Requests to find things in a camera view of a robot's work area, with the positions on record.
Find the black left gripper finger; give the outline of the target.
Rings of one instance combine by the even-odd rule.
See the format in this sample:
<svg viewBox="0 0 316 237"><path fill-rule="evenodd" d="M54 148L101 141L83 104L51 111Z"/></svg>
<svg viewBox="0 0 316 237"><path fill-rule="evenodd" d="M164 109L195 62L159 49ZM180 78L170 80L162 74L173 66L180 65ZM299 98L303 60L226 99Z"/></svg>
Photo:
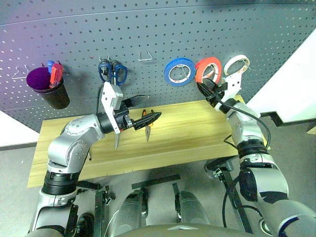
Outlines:
<svg viewBox="0 0 316 237"><path fill-rule="evenodd" d="M127 108L138 107L143 105L149 99L149 97L149 95L135 95L123 100L123 103Z"/></svg>
<svg viewBox="0 0 316 237"><path fill-rule="evenodd" d="M135 130L139 130L143 127L149 126L161 116L161 112L150 112L142 118L133 121L133 127Z"/></svg>

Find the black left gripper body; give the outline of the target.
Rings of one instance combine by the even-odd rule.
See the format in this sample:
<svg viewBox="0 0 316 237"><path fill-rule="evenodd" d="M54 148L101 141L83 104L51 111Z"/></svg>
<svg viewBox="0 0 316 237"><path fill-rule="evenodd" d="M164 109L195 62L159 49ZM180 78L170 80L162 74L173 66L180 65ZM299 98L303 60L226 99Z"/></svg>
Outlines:
<svg viewBox="0 0 316 237"><path fill-rule="evenodd" d="M114 118L120 131L132 128L136 124L135 121L129 117L128 108L114 110Z"/></svg>

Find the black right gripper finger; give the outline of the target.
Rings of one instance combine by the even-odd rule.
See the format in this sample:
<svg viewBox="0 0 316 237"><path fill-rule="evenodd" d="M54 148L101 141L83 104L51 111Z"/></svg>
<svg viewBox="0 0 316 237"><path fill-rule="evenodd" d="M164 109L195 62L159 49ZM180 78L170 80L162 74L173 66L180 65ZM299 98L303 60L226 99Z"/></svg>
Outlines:
<svg viewBox="0 0 316 237"><path fill-rule="evenodd" d="M213 92L204 83L197 82L197 87L207 99L213 98Z"/></svg>
<svg viewBox="0 0 316 237"><path fill-rule="evenodd" d="M206 87L206 89L210 92L210 93L215 93L215 91L218 89L218 84L215 83L213 80L211 79L203 79L203 85Z"/></svg>

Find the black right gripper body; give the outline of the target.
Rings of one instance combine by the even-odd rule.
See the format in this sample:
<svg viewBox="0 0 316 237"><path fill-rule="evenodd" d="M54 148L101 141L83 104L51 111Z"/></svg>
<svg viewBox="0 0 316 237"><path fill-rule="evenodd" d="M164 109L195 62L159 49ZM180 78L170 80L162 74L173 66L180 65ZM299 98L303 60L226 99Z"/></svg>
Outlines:
<svg viewBox="0 0 316 237"><path fill-rule="evenodd" d="M227 88L228 88L228 84L226 82L221 85L218 85L218 89L215 91L215 93L213 93L213 98L211 99L206 98L207 102L211 106L215 107L219 103L219 100L223 98Z"/></svg>

